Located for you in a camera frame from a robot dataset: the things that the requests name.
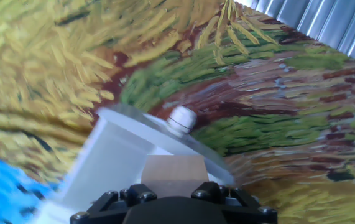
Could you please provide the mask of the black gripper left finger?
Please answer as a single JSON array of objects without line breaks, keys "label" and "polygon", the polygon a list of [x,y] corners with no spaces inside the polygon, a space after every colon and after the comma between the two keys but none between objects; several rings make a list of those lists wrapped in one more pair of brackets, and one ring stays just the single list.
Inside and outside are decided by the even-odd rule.
[{"label": "black gripper left finger", "polygon": [[107,191],[87,211],[70,217],[71,224],[122,224],[128,211],[157,199],[157,194],[144,184],[134,184],[128,189]]}]

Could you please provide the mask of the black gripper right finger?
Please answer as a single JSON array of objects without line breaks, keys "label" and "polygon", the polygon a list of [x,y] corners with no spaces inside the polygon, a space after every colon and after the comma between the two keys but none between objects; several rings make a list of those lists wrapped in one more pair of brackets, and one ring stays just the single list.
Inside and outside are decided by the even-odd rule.
[{"label": "black gripper right finger", "polygon": [[256,197],[239,188],[203,182],[191,197],[215,205],[227,223],[277,224],[276,209],[261,205]]}]

